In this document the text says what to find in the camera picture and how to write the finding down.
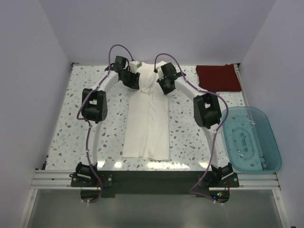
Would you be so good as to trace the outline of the white t shirt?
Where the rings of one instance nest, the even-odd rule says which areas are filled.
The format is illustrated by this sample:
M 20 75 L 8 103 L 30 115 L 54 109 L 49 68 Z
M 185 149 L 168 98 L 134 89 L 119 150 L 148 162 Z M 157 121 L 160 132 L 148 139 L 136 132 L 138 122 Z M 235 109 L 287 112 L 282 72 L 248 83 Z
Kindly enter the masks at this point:
M 163 93 L 154 65 L 142 63 L 139 90 L 131 92 L 123 157 L 168 161 L 170 159 L 169 100 Z

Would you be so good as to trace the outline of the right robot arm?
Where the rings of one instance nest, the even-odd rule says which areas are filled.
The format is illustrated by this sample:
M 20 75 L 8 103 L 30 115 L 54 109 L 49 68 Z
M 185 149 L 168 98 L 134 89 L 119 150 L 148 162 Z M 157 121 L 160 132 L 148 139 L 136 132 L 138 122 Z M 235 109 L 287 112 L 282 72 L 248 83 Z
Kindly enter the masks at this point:
M 228 117 L 226 101 L 214 92 L 195 86 L 172 63 L 156 67 L 158 84 L 165 95 L 178 90 L 193 101 L 195 123 L 202 128 L 210 150 L 210 161 L 199 182 L 217 184 L 233 174 L 232 165 L 227 156 L 221 128 Z

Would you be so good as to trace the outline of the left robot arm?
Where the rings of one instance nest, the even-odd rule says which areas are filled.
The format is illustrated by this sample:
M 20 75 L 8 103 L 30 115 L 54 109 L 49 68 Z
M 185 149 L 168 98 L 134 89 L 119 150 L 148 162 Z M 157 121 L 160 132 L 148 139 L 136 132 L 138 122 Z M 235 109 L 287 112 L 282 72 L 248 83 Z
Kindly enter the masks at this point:
M 88 130 L 84 143 L 84 155 L 76 167 L 75 181 L 99 184 L 101 179 L 97 175 L 98 140 L 103 121 L 108 114 L 107 93 L 110 89 L 122 82 L 131 89 L 139 89 L 139 76 L 137 70 L 142 66 L 138 60 L 128 61 L 127 58 L 117 56 L 115 61 L 105 68 L 98 81 L 91 88 L 82 91 L 82 103 L 76 118 L 88 123 Z

